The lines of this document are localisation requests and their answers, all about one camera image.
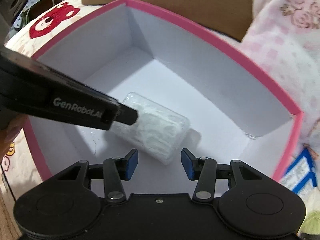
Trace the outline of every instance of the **plastic-wrapped package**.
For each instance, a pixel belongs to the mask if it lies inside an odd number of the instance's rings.
[[[134,92],[126,96],[123,104],[138,111],[138,120],[132,126],[114,122],[111,130],[138,150],[169,164],[180,152],[178,148],[190,127],[189,119]]]

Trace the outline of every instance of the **hand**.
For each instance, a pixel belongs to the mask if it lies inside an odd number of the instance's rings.
[[[6,129],[0,130],[0,159],[9,151],[10,144],[20,133],[26,119],[27,115],[18,114],[10,121]]]

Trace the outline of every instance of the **pink rim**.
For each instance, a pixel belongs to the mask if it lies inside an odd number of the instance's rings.
[[[259,80],[270,92],[283,104],[283,106],[292,114],[295,115],[293,128],[288,139],[287,145],[285,147],[284,153],[280,162],[278,163],[275,172],[272,178],[276,181],[279,181],[284,174],[286,168],[289,165],[290,157],[292,155],[293,150],[295,149],[298,138],[300,135],[300,129],[302,125],[303,112],[301,109],[295,104],[295,102],[290,98],[290,96],[273,80],[264,70],[262,70],[259,66],[257,66],[253,61],[251,61],[244,54],[239,52],[237,49],[233,48],[228,43],[221,40],[214,33],[209,31],[208,29],[194,23],[191,20],[188,20],[178,14],[172,13],[168,10],[160,8],[158,6],[154,6],[139,0],[116,0],[109,4],[102,6],[101,8],[93,11],[92,13],[84,16],[79,19],[75,23],[71,24],[56,36],[54,36],[50,41],[44,44],[33,56],[33,59],[38,59],[41,55],[43,55],[47,50],[49,50],[53,45],[55,45],[58,41],[69,35],[72,31],[80,27],[81,25],[89,22],[93,18],[121,5],[125,4],[128,7],[141,10],[143,12],[149,13],[156,17],[159,17],[165,21],[168,21],[172,24],[175,24],[186,31],[198,36],[202,40],[207,43],[213,45],[221,52],[226,54],[228,57],[233,59],[239,65],[241,65],[245,70],[247,70],[250,74],[252,74],[257,80]],[[28,137],[28,144],[33,156],[36,167],[40,173],[40,176],[44,179],[47,179],[51,176],[49,168],[45,163],[45,159],[39,149],[38,143],[36,141],[35,135],[32,131],[30,122],[28,123],[30,126],[28,130],[25,129],[26,137]]]

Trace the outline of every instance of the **red cartoon character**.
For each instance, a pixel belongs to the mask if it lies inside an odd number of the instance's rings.
[[[50,33],[62,21],[70,19],[80,11],[69,3],[57,5],[51,11],[40,17],[29,30],[30,38],[37,38]]]

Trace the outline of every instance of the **open box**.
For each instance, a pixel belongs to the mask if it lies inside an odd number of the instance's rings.
[[[117,0],[73,23],[33,56],[123,100],[136,92],[185,117],[181,144],[218,163],[240,159],[279,180],[303,113],[265,72],[206,28],[137,0]],[[110,131],[30,117],[25,134],[43,179],[81,159],[125,156],[133,146]],[[193,193],[180,153],[168,166],[139,151],[126,194]],[[217,182],[216,195],[228,189]],[[100,182],[92,190],[103,195]]]

